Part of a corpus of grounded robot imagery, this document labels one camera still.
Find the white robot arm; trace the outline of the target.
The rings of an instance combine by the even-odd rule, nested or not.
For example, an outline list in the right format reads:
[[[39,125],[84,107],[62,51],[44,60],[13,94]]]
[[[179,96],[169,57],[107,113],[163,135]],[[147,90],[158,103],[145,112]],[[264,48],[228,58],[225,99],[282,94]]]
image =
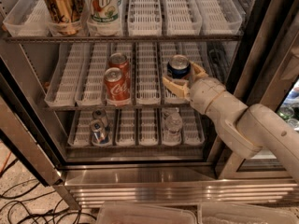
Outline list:
[[[217,135],[238,156],[250,159],[266,147],[299,182],[299,133],[273,110],[261,104],[245,105],[197,63],[191,63],[189,79],[165,75],[163,84],[208,116]]]

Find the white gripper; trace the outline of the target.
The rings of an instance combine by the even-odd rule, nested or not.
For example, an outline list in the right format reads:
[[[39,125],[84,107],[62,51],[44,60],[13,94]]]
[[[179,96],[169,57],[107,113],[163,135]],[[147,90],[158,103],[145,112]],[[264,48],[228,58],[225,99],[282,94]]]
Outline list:
[[[209,105],[224,91],[225,86],[214,77],[207,77],[208,73],[198,63],[190,62],[191,80],[194,82],[189,89],[189,81],[186,79],[174,79],[163,76],[164,86],[178,98],[188,100],[190,106],[204,115]]]

